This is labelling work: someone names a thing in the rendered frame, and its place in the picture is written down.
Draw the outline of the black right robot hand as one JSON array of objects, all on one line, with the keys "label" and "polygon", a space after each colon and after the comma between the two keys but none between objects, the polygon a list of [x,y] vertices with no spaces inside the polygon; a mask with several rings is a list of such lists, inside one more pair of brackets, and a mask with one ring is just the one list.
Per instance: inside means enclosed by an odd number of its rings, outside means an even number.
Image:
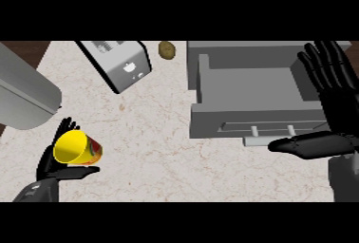
[{"label": "black right robot hand", "polygon": [[359,76],[335,41],[314,41],[296,53],[317,91],[329,130],[274,140],[270,152],[320,159],[359,150]]}]

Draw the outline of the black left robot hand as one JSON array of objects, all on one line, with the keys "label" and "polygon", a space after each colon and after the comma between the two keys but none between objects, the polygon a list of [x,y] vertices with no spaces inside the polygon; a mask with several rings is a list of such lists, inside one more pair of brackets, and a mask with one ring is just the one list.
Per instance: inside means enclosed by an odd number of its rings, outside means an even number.
[{"label": "black left robot hand", "polygon": [[70,130],[78,130],[79,125],[70,120],[63,118],[57,126],[53,141],[45,147],[36,167],[36,180],[45,178],[56,178],[57,180],[82,179],[87,175],[97,173],[96,166],[66,166],[53,157],[53,147],[60,136]]}]

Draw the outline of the yellow cup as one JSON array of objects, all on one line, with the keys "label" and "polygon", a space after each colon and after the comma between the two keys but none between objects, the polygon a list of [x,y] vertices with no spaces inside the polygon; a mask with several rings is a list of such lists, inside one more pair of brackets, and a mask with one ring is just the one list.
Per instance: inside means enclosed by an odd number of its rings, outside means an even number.
[{"label": "yellow cup", "polygon": [[101,156],[101,146],[81,130],[67,131],[56,140],[53,157],[63,164],[94,164]]}]

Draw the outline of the grey drawer front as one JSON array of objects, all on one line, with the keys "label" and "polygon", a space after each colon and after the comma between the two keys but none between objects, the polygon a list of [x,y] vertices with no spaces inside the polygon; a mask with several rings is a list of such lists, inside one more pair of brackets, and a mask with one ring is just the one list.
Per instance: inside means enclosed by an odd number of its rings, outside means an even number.
[{"label": "grey drawer front", "polygon": [[302,110],[215,110],[195,103],[190,107],[190,139],[243,138],[252,136],[251,127],[258,134],[283,137],[288,126],[301,135],[325,129],[325,116],[320,109]]}]

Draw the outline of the grey open drawer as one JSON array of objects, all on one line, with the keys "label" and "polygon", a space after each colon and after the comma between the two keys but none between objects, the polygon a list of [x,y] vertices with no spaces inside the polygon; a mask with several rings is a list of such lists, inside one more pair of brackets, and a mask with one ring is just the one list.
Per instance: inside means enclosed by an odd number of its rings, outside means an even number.
[{"label": "grey open drawer", "polygon": [[200,111],[320,110],[319,101],[304,101],[289,68],[209,69],[199,55]]}]

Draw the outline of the large grey rounded appliance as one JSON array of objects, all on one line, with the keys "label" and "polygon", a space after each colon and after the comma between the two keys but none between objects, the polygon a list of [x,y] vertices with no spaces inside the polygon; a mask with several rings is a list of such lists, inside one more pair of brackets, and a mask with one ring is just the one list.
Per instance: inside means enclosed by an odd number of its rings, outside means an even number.
[{"label": "large grey rounded appliance", "polygon": [[60,103],[60,88],[0,43],[0,123],[32,129],[53,117]]}]

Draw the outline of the grey cabinet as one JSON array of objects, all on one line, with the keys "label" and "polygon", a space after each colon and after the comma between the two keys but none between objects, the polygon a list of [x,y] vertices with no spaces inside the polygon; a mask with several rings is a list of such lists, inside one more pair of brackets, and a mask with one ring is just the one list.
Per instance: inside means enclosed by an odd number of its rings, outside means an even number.
[{"label": "grey cabinet", "polygon": [[289,67],[307,43],[313,41],[187,41],[187,88],[196,88],[200,54],[212,69]]}]

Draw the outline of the silver toaster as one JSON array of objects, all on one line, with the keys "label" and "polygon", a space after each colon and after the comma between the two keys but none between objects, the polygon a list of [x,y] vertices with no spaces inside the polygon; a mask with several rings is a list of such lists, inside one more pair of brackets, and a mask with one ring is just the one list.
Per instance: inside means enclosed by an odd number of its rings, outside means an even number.
[{"label": "silver toaster", "polygon": [[115,94],[152,72],[152,63],[140,41],[76,41],[99,76]]}]

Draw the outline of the brown potato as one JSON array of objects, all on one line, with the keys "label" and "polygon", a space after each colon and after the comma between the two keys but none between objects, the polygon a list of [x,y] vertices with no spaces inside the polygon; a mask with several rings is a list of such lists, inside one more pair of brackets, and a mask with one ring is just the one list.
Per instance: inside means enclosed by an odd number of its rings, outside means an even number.
[{"label": "brown potato", "polygon": [[158,55],[165,60],[171,60],[175,57],[175,46],[168,41],[159,42]]}]

